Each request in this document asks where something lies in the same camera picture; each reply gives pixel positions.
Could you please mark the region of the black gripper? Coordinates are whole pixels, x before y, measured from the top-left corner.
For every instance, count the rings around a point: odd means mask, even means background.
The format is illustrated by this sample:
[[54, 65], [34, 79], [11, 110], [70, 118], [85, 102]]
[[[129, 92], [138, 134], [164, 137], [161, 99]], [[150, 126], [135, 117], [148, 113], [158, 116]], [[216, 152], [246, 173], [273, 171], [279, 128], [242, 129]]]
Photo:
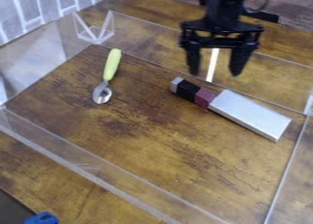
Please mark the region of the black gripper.
[[230, 48], [229, 69], [237, 77], [260, 45], [264, 27], [240, 21], [245, 0], [206, 0], [206, 13], [201, 19], [181, 23], [180, 46], [186, 49], [192, 75], [201, 67], [201, 48]]

